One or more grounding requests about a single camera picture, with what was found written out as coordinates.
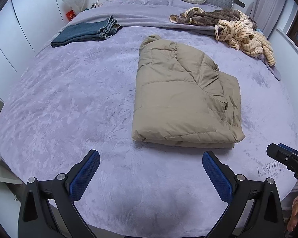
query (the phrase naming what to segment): curtain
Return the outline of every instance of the curtain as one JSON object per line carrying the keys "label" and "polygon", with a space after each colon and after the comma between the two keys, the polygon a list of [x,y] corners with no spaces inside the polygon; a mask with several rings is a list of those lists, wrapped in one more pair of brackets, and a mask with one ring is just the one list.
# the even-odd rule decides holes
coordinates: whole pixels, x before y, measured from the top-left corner
{"label": "curtain", "polygon": [[256,21],[257,27],[261,29],[265,37],[273,30],[286,0],[256,0],[250,17]]}

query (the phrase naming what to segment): purple blanket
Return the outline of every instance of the purple blanket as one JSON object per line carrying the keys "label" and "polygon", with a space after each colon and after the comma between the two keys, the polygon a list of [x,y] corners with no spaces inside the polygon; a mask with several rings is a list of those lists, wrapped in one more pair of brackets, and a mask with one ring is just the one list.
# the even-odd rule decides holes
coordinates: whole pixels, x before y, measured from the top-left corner
{"label": "purple blanket", "polygon": [[[102,7],[115,17],[113,11],[129,6],[141,5],[111,1],[75,20],[86,17],[88,22]],[[131,139],[138,49],[151,34],[204,51],[220,71],[238,79],[246,138],[235,148],[212,150],[236,174],[254,180],[273,177],[283,199],[296,179],[267,157],[266,148],[282,142],[298,149],[284,84],[260,60],[188,31],[124,27],[105,41],[45,47],[0,114],[2,159],[26,183],[31,176],[46,180],[67,173],[90,149],[96,149],[100,166],[81,200],[75,202],[88,224],[139,237],[206,235],[227,206],[203,169],[202,154],[207,149]]]}

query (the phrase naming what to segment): wardrobe door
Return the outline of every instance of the wardrobe door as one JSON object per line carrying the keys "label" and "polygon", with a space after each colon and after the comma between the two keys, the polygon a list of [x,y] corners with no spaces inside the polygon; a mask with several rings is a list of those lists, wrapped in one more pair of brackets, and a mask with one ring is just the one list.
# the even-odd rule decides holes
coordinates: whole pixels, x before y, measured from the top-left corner
{"label": "wardrobe door", "polygon": [[20,26],[35,52],[39,52],[65,23],[56,0],[12,0]]}
{"label": "wardrobe door", "polygon": [[12,87],[18,80],[16,70],[0,50],[0,100],[6,102]]}
{"label": "wardrobe door", "polygon": [[19,76],[35,55],[19,25],[11,0],[0,11],[0,49]]}

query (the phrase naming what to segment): beige puffer jacket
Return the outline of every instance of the beige puffer jacket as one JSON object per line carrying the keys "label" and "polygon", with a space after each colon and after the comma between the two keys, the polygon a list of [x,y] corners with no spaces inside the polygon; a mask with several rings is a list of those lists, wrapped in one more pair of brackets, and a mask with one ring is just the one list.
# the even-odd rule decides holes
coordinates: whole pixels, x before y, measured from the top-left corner
{"label": "beige puffer jacket", "polygon": [[245,138],[237,79],[205,53],[152,35],[139,55],[133,140],[231,148]]}

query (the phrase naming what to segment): blue gripper pad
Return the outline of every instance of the blue gripper pad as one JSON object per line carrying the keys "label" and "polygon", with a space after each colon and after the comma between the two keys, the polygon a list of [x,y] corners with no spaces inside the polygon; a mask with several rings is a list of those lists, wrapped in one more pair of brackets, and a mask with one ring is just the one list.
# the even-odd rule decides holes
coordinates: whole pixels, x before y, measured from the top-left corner
{"label": "blue gripper pad", "polygon": [[295,150],[295,149],[292,149],[291,147],[288,147],[288,146],[286,146],[286,145],[284,145],[284,144],[282,144],[282,143],[279,143],[278,146],[280,146],[280,147],[282,147],[283,149],[286,149],[286,150],[288,150],[288,151],[290,151],[290,152],[292,152],[292,153],[298,155],[298,151]]}
{"label": "blue gripper pad", "polygon": [[202,165],[221,200],[230,204],[233,199],[232,185],[208,152],[202,156]]}
{"label": "blue gripper pad", "polygon": [[94,176],[100,164],[100,156],[98,151],[94,150],[93,154],[80,169],[69,187],[69,197],[72,202],[80,200],[85,192],[89,182]]}

